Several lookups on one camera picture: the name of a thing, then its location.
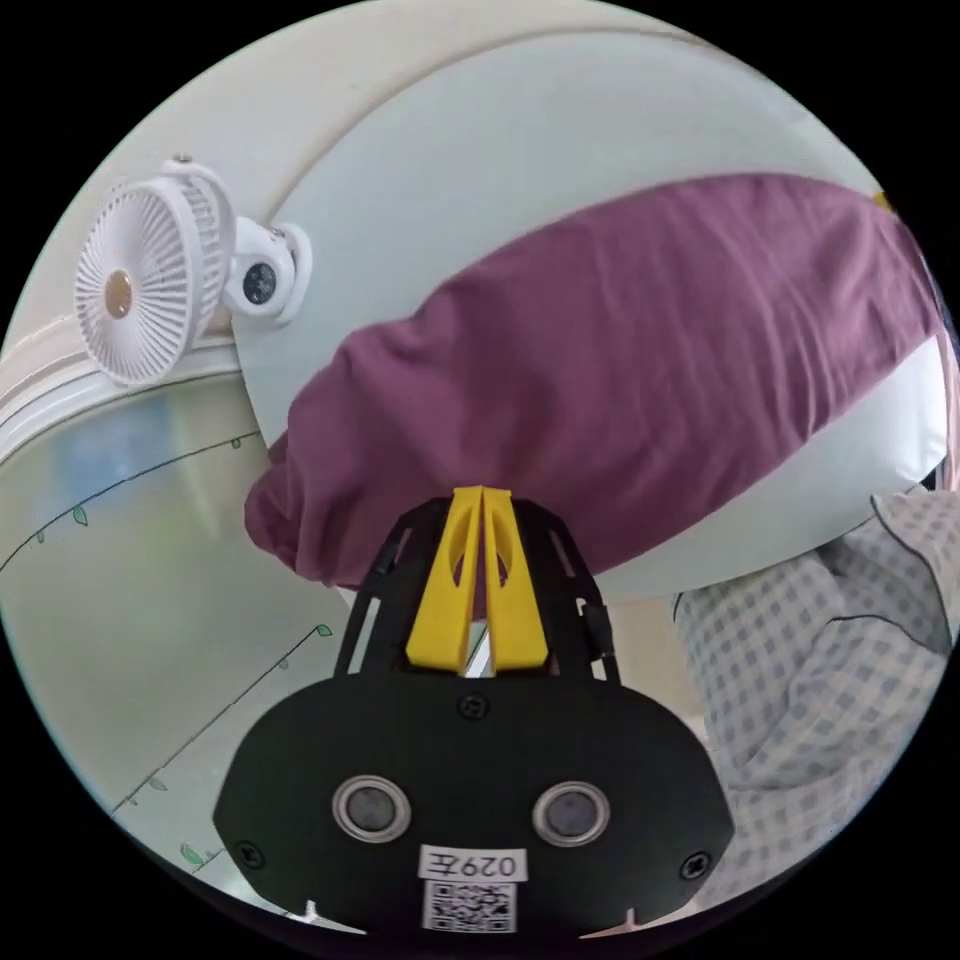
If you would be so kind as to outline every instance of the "fan grille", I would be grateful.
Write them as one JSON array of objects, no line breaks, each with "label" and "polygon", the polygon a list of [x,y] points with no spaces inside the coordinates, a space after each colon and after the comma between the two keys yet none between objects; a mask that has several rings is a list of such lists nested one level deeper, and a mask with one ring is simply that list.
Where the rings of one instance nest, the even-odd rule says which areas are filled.
[{"label": "fan grille", "polygon": [[191,275],[180,226],[155,193],[118,191],[80,254],[74,312],[87,350],[125,384],[163,377],[190,341]]}]

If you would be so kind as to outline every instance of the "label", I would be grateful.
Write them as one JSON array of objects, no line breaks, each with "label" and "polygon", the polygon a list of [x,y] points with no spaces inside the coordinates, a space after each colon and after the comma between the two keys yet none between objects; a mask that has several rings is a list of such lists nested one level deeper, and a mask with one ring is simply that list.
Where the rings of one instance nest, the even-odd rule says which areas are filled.
[{"label": "label", "polygon": [[444,883],[526,883],[526,850],[462,850],[459,847],[420,847],[421,880]]}]

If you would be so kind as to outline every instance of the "fan hub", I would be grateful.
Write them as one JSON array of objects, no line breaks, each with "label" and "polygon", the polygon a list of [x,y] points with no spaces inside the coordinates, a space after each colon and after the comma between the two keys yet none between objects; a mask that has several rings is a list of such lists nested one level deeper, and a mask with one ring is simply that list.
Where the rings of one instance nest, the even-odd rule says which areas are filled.
[{"label": "fan hub", "polygon": [[133,281],[126,270],[114,270],[103,291],[107,313],[114,320],[125,317],[133,306]]}]

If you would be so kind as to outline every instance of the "purple pillow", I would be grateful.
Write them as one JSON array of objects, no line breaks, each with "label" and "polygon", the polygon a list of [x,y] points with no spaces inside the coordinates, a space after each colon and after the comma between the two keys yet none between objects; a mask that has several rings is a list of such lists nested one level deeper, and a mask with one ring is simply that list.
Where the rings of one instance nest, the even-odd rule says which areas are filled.
[{"label": "purple pillow", "polygon": [[356,588],[400,514],[483,484],[562,517],[601,573],[757,483],[939,323],[909,231],[858,193],[756,174],[623,197],[351,334],[247,531]]}]

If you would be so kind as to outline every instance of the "screw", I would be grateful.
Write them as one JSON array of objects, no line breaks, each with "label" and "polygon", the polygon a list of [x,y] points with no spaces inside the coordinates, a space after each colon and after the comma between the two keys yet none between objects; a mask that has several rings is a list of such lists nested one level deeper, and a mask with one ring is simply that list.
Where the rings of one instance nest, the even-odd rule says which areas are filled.
[{"label": "screw", "polygon": [[490,712],[490,701],[479,693],[468,693],[457,704],[457,713],[464,720],[482,720]]},{"label": "screw", "polygon": [[693,853],[683,861],[680,868],[682,880],[699,880],[710,869],[709,853]]},{"label": "screw", "polygon": [[237,856],[248,870],[260,870],[266,862],[263,854],[249,840],[237,844]]}]

